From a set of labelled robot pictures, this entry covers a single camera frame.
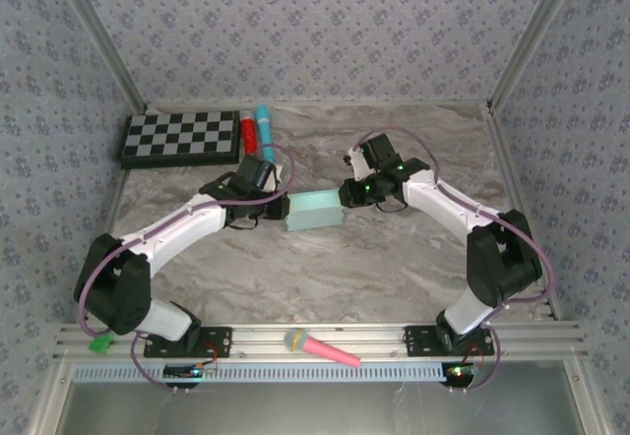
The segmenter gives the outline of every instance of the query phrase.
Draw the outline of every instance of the chessboard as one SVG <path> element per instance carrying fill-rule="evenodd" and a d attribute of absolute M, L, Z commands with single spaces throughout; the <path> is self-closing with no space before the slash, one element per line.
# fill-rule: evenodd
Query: chessboard
<path fill-rule="evenodd" d="M 239 113 L 134 115 L 118 159 L 123 169 L 238 163 Z"/>

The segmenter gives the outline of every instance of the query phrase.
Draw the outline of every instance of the floral wallpaper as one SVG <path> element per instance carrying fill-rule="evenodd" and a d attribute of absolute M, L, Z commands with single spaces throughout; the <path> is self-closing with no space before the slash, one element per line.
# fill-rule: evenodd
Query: floral wallpaper
<path fill-rule="evenodd" d="M 630 0 L 566 0 L 500 113 L 563 316 L 630 433 Z"/>
<path fill-rule="evenodd" d="M 537 0 L 92 0 L 149 103 L 488 98 Z"/>
<path fill-rule="evenodd" d="M 25 430 L 102 231 L 126 100 L 66 0 L 0 0 L 0 433 Z"/>

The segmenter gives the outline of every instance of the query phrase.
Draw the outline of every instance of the light blue box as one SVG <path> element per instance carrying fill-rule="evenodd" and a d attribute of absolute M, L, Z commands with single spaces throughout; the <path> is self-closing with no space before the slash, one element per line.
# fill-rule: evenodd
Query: light blue box
<path fill-rule="evenodd" d="M 288 231 L 344 224 L 345 207 L 337 189 L 300 192 L 288 197 L 291 200 L 285 219 Z"/>

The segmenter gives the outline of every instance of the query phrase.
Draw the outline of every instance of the vent grille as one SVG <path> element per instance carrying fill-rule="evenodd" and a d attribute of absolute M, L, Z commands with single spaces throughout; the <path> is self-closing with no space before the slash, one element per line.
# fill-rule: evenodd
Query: vent grille
<path fill-rule="evenodd" d="M 143 368 L 162 380 L 163 364 L 149 363 Z M 203 378 L 183 380 L 168 378 L 169 383 L 344 383 L 344 382 L 422 382 L 445 381 L 441 363 L 363 363 L 348 368 L 332 363 L 236 363 L 224 364 Z M 75 383 L 131 383 L 144 378 L 133 364 L 77 364 Z"/>

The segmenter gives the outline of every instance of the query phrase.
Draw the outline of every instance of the black mount plate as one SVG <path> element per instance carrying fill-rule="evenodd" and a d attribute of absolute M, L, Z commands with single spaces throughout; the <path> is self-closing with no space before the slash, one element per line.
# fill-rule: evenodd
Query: black mount plate
<path fill-rule="evenodd" d="M 208 359 L 214 356 L 213 346 L 217 349 L 217 358 L 229 358 L 232 346 L 231 327 L 202 327 L 199 343 L 190 353 L 186 353 L 178 342 L 156 335 L 149 335 L 145 344 L 145 358 L 200 358 Z"/>
<path fill-rule="evenodd" d="M 484 356 L 494 354 L 494 345 L 489 330 L 477 327 L 469 337 L 460 345 L 447 351 L 439 341 L 435 325 L 410 325 L 405 327 L 404 340 L 407 344 L 407 356 L 461 356 L 469 354 L 471 344 L 477 345 L 483 351 Z M 476 356 L 478 351 L 471 350 L 471 356 Z"/>

